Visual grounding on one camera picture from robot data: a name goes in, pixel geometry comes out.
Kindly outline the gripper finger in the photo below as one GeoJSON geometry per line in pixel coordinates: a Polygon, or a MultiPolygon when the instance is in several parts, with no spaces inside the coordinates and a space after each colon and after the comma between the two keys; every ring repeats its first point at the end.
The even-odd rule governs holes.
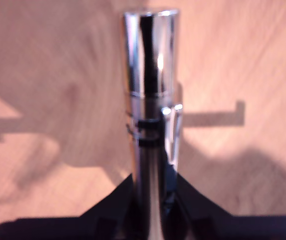
{"type": "Polygon", "coordinates": [[[135,240],[134,221],[129,216],[133,180],[128,175],[109,195],[82,214],[84,240],[135,240]]]}
{"type": "Polygon", "coordinates": [[[180,211],[192,240],[222,240],[218,223],[231,214],[195,189],[183,176],[177,176],[176,192],[180,211]]]}

